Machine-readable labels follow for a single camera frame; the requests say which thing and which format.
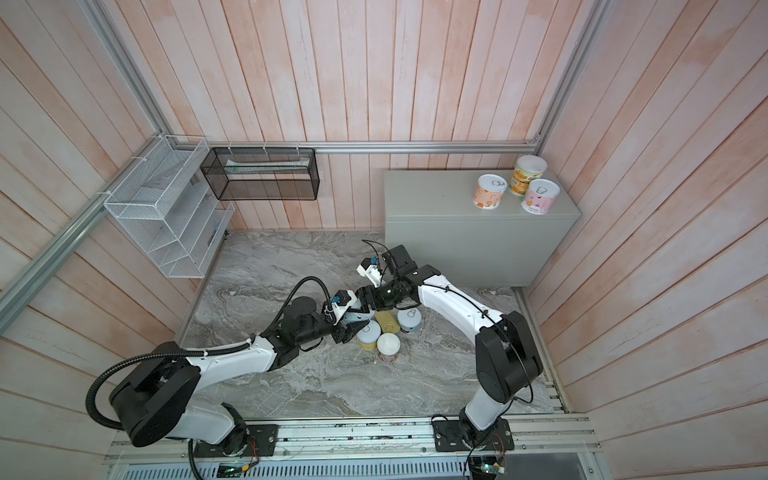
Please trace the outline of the pink label can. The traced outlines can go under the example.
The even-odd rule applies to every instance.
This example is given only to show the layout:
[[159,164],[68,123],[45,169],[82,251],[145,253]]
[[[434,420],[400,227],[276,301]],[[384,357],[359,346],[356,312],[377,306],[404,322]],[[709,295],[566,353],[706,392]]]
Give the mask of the pink label can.
[[554,205],[561,189],[557,183],[538,178],[530,182],[521,207],[528,213],[534,215],[545,215]]

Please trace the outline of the small brown white-lid can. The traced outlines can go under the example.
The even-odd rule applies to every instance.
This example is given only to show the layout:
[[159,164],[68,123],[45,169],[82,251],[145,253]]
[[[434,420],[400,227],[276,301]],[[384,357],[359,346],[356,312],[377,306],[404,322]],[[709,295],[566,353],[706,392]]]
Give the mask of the small brown white-lid can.
[[400,338],[392,333],[383,333],[376,342],[379,358],[383,362],[393,362],[401,349]]

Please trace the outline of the yellow can lying down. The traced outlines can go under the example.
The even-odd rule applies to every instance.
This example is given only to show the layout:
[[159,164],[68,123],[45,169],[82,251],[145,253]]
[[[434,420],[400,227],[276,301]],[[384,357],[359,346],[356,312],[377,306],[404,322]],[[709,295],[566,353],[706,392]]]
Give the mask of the yellow can lying down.
[[377,311],[374,317],[382,333],[398,334],[401,331],[400,324],[391,311]]

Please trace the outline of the horizontal aluminium wall rail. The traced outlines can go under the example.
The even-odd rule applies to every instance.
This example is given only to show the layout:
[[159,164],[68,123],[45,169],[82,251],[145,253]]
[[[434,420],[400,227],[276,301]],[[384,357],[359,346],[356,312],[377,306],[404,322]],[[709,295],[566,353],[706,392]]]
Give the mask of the horizontal aluminium wall rail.
[[539,149],[526,141],[255,141],[207,140],[210,148],[313,149],[316,154],[528,154]]

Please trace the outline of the orange yellow label can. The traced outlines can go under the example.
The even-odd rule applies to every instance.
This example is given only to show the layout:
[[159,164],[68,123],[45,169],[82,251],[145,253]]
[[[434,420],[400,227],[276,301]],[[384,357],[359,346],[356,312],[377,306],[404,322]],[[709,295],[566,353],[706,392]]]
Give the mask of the orange yellow label can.
[[516,160],[513,175],[510,179],[511,192],[517,196],[523,196],[530,183],[540,178],[547,168],[547,162],[539,156],[520,156]]

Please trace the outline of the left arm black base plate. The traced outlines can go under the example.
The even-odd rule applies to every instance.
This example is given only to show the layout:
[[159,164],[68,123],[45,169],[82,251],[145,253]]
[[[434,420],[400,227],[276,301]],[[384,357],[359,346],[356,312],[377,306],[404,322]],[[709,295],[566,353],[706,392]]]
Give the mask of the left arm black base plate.
[[193,449],[196,458],[269,457],[278,439],[277,424],[236,425],[218,444],[199,441]]

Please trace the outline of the yellow label can upright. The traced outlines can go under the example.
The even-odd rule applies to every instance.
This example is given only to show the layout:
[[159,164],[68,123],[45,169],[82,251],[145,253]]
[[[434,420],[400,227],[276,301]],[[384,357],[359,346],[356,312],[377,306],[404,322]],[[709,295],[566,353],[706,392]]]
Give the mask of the yellow label can upright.
[[381,335],[382,330],[379,323],[376,320],[370,320],[356,334],[356,341],[362,350],[374,351],[377,349],[377,341]]

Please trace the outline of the black mesh wall basket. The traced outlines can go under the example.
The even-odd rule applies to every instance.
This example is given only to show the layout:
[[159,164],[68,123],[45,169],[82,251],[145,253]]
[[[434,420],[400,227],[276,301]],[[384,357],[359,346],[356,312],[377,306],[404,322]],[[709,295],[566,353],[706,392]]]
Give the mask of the black mesh wall basket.
[[314,201],[320,187],[310,148],[215,147],[201,173],[223,201]]

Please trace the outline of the brown label can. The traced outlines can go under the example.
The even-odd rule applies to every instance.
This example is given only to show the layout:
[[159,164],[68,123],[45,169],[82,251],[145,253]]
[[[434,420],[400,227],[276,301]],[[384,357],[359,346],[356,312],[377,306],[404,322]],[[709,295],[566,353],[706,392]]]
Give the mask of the brown label can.
[[484,210],[496,209],[508,188],[507,181],[496,174],[483,174],[477,180],[473,204]]

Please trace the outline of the blue label can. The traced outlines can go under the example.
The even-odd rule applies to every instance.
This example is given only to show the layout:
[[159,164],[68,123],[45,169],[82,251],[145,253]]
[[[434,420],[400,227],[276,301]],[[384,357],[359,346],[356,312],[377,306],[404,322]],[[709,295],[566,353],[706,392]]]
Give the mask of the blue label can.
[[397,313],[397,321],[399,323],[400,330],[403,333],[416,332],[421,327],[422,314],[417,308],[399,310]]

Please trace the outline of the left aluminium frame rail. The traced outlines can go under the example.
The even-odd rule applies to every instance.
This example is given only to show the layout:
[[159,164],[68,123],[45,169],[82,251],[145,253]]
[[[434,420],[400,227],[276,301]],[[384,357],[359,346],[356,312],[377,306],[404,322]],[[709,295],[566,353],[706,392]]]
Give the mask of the left aluminium frame rail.
[[31,301],[42,291],[60,268],[75,253],[84,240],[107,215],[106,200],[123,180],[162,140],[164,134],[150,137],[130,157],[115,177],[97,191],[89,202],[46,245],[46,247],[22,271],[13,278],[1,293],[1,334],[18,319]]

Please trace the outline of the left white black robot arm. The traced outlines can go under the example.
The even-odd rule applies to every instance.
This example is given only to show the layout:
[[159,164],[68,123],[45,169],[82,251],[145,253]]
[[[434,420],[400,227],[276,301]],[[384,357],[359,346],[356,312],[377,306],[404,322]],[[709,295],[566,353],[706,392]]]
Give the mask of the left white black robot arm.
[[235,377],[277,370],[327,336],[347,343],[371,318],[371,313],[347,311],[336,298],[317,305],[310,297],[297,297],[281,309],[276,322],[243,342],[207,350],[183,350],[166,342],[132,358],[129,375],[113,389],[109,402],[136,447],[164,438],[187,439],[233,456],[248,444],[247,423],[232,405],[199,401],[195,394]]

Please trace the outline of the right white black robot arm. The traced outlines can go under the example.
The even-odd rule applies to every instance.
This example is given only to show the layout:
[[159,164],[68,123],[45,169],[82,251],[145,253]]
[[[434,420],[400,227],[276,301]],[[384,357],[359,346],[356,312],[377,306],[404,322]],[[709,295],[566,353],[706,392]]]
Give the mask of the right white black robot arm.
[[456,420],[433,427],[437,440],[454,441],[454,451],[477,448],[493,439],[519,391],[528,389],[525,401],[533,401],[543,363],[520,312],[503,313],[472,299],[438,269],[417,265],[402,245],[363,259],[357,272],[372,283],[355,292],[364,312],[391,310],[410,299],[448,320],[474,346],[479,388]]

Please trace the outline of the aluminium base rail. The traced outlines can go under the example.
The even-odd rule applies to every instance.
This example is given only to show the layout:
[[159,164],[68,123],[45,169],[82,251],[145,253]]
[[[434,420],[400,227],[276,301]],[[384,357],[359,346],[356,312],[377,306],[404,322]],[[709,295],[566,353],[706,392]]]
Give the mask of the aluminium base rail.
[[[580,414],[524,414],[505,418],[508,427],[490,435],[490,441],[510,440],[513,447],[495,447],[492,453],[597,453],[602,450],[589,418]],[[429,417],[283,420],[278,426],[274,452],[265,461],[346,460],[437,457]],[[161,440],[136,448],[123,433],[116,435],[105,455],[105,465],[175,463],[188,456],[184,441]]]

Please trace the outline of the grey metal cabinet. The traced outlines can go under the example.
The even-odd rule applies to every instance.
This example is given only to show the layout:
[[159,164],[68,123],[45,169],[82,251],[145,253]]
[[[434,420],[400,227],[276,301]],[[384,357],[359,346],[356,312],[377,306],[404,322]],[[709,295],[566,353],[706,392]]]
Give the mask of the grey metal cabinet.
[[385,243],[402,245],[457,286],[527,287],[581,213],[561,192],[545,215],[508,192],[491,210],[473,196],[479,170],[390,170],[384,175]]

